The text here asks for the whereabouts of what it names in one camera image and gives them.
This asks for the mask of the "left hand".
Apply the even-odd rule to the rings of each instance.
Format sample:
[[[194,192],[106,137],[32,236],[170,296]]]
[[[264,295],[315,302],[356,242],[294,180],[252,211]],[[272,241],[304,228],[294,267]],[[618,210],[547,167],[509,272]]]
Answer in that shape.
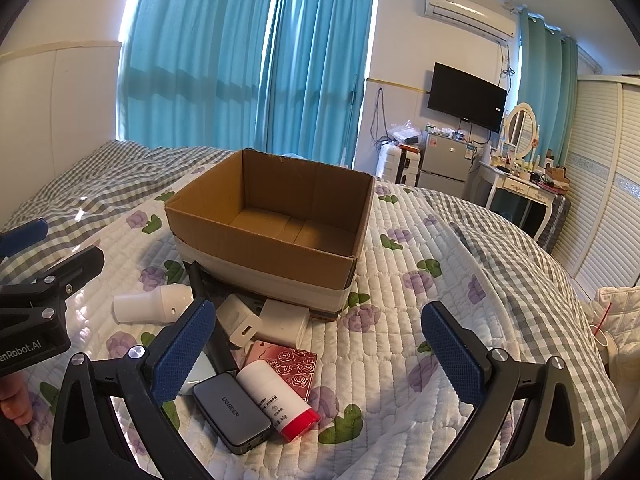
[[[1,378],[0,402],[2,414],[17,426],[26,426],[32,421],[32,402],[22,372]]]

